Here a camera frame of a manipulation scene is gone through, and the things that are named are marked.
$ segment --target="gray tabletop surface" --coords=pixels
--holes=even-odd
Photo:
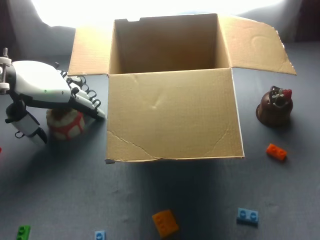
[[[157,240],[152,215],[171,209],[181,240],[317,240],[320,236],[320,43],[287,44],[297,76],[233,69],[245,158],[105,164],[106,121],[87,119],[69,142],[38,148],[5,124],[0,96],[0,240],[31,225],[30,240]],[[60,61],[68,68],[69,59]],[[88,76],[107,111],[106,76]],[[272,86],[292,89],[291,124],[268,128],[255,115]],[[46,110],[29,108],[46,132]],[[266,155],[269,143],[286,163]],[[238,225],[238,208],[259,212]]]

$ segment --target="open cardboard box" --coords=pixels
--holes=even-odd
[[[238,158],[232,68],[296,74],[273,27],[218,14],[78,28],[69,74],[109,77],[107,159]]]

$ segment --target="robotic arm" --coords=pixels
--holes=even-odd
[[[96,92],[90,90],[83,77],[69,77],[67,72],[38,61],[15,61],[8,58],[8,49],[0,57],[0,95],[9,94],[13,103],[7,107],[7,124],[17,130],[15,136],[27,136],[36,144],[46,144],[47,136],[28,107],[72,108],[94,119],[105,118],[99,108]]]

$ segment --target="orange lego brick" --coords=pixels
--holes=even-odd
[[[179,230],[175,217],[170,210],[158,212],[152,216],[152,219],[161,238],[165,238]]]
[[[287,152],[285,150],[283,150],[280,147],[277,147],[276,145],[274,145],[272,143],[270,143],[270,145],[266,149],[266,153],[275,157],[276,159],[278,159],[280,161],[284,161],[287,156]]]

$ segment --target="light blue lego brick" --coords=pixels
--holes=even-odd
[[[106,240],[106,231],[94,232],[94,240]]]
[[[258,225],[259,213],[254,210],[249,210],[245,208],[238,208],[238,215],[236,220],[242,223],[248,223],[252,225]]]

